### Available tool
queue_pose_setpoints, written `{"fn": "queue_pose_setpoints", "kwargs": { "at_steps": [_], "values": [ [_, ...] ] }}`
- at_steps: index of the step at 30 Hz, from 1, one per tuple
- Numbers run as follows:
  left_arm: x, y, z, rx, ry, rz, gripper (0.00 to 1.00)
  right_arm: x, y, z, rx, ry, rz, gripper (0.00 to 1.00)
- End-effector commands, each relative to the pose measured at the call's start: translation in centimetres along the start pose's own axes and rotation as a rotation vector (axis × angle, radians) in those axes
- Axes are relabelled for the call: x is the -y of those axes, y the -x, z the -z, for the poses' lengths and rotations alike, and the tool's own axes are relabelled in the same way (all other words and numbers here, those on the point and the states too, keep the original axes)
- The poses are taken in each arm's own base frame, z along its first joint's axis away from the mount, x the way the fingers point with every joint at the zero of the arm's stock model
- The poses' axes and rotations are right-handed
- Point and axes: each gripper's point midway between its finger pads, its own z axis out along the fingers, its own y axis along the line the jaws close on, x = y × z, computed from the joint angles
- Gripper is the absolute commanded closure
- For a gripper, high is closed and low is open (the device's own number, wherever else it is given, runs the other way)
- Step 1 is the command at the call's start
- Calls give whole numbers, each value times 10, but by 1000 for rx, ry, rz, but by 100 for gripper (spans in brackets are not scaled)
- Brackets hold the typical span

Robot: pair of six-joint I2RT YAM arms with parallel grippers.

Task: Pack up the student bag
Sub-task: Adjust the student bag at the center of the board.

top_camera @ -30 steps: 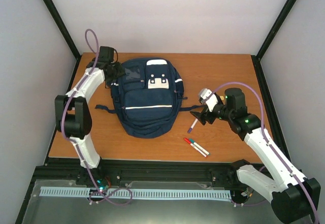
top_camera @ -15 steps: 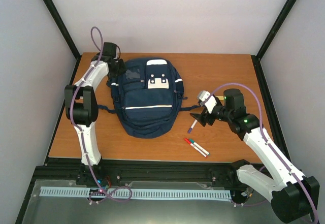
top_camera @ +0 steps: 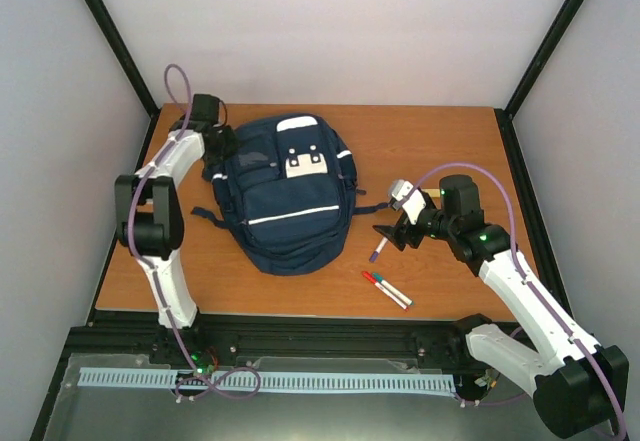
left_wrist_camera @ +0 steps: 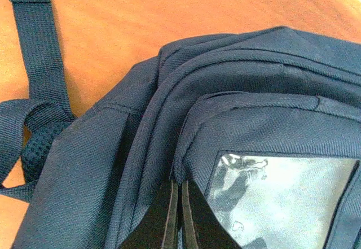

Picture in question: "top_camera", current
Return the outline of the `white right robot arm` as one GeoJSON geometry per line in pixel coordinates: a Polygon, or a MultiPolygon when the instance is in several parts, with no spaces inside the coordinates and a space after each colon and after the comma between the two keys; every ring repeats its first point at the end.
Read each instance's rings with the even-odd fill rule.
{"type": "Polygon", "coordinates": [[[454,257],[498,295],[530,340],[523,344],[474,315],[459,321],[454,355],[485,363],[518,386],[559,438],[608,422],[613,439],[626,439],[627,357],[581,328],[529,268],[514,236],[486,222],[473,179],[442,178],[438,203],[407,180],[394,181],[388,195],[400,217],[393,225],[376,226],[384,240],[398,250],[416,249],[426,237],[446,242],[454,257]]]}

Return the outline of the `purple cap whiteboard marker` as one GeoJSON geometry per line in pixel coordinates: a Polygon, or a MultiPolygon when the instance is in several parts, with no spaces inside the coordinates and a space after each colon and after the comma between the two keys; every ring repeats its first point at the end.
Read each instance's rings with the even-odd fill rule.
{"type": "Polygon", "coordinates": [[[371,253],[371,255],[369,257],[369,262],[370,263],[374,263],[377,260],[377,258],[379,257],[379,255],[381,254],[382,250],[387,245],[387,243],[388,243],[388,239],[387,238],[382,238],[380,240],[380,242],[377,244],[376,248],[373,250],[373,252],[371,253]]]}

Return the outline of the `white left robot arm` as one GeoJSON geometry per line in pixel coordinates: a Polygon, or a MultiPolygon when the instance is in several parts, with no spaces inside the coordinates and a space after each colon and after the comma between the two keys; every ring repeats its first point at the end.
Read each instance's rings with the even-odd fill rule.
{"type": "Polygon", "coordinates": [[[117,240],[147,277],[159,324],[183,329],[175,336],[172,349],[190,364],[206,356],[208,339],[189,328],[198,308],[181,261],[185,222],[178,187],[196,162],[217,163],[234,148],[224,101],[195,94],[182,117],[171,125],[159,151],[135,173],[119,176],[114,184],[117,240]]]}

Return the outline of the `red cap whiteboard marker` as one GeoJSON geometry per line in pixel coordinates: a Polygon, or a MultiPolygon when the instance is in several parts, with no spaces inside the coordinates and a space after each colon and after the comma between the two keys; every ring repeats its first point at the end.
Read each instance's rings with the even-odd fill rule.
{"type": "Polygon", "coordinates": [[[380,290],[385,296],[387,296],[394,303],[396,303],[402,310],[404,311],[408,310],[408,306],[403,301],[401,301],[396,295],[394,295],[391,291],[389,291],[386,287],[384,287],[379,281],[377,281],[372,274],[368,273],[367,271],[362,271],[361,274],[367,281],[369,281],[378,290],[380,290]]]}

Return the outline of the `green cap whiteboard marker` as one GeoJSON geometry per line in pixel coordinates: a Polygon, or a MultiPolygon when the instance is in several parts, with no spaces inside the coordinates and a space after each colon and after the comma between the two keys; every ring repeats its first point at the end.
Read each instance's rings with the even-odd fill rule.
{"type": "Polygon", "coordinates": [[[381,276],[379,273],[374,272],[373,273],[373,277],[381,284],[383,285],[386,289],[388,289],[392,294],[394,294],[399,300],[401,300],[405,305],[407,306],[411,306],[413,304],[413,301],[406,296],[404,293],[402,293],[399,289],[397,289],[396,287],[394,287],[389,281],[387,281],[383,276],[381,276]]]}

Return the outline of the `navy blue backpack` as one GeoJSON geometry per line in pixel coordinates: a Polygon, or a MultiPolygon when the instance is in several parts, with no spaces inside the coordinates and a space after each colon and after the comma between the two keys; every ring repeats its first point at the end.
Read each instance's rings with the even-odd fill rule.
{"type": "Polygon", "coordinates": [[[230,232],[261,272],[313,273],[343,251],[356,215],[387,208],[357,206],[353,154],[321,117],[296,113],[258,119],[235,129],[237,151],[202,173],[220,212],[193,215],[230,232]]]}

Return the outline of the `yellow highlighter pen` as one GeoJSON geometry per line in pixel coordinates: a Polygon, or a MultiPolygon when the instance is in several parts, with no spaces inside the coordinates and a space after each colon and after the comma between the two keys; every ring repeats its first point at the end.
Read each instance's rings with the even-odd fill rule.
{"type": "Polygon", "coordinates": [[[429,195],[431,198],[440,198],[441,192],[439,189],[423,189],[422,192],[424,194],[429,195]]]}

